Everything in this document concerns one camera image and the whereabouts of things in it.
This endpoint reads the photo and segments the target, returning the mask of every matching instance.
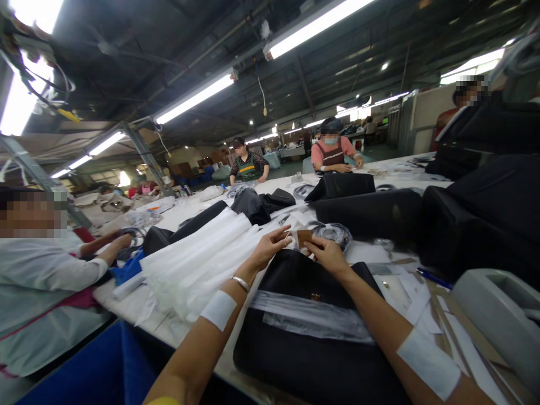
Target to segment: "clear plastic bag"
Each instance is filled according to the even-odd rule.
[[[257,291],[250,308],[265,311],[263,322],[299,335],[375,343],[357,311],[270,291]]]

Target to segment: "finger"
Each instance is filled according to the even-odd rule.
[[[282,233],[284,233],[286,230],[288,230],[291,226],[290,225],[285,225],[285,226],[282,226],[281,228],[279,229],[276,229],[275,231],[272,231],[268,234],[268,236],[272,239],[278,237],[279,235],[281,235]]]

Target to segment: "pen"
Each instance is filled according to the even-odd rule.
[[[437,283],[438,285],[448,288],[449,290],[452,290],[454,288],[454,284],[447,283],[446,281],[441,280],[439,277],[435,277],[433,274],[429,273],[427,270],[421,267],[418,267],[416,271],[418,271],[420,276],[425,277],[428,280],[431,280],[434,283]]]

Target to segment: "bracelet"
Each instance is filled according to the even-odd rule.
[[[243,288],[244,290],[246,290],[246,293],[249,294],[249,291],[251,290],[251,287],[249,286],[248,283],[246,283],[244,280],[242,280],[241,278],[236,277],[236,276],[232,276],[232,277],[231,277],[231,280],[234,280],[234,281],[236,281],[238,284],[240,284],[240,285],[242,286],[242,288]]]

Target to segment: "white fabric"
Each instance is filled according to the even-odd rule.
[[[80,253],[80,246],[71,252]],[[98,281],[108,265],[84,262],[54,239],[0,240],[0,338],[36,319],[76,291]],[[0,364],[25,376],[71,349],[99,328],[108,313],[61,307],[0,341]]]

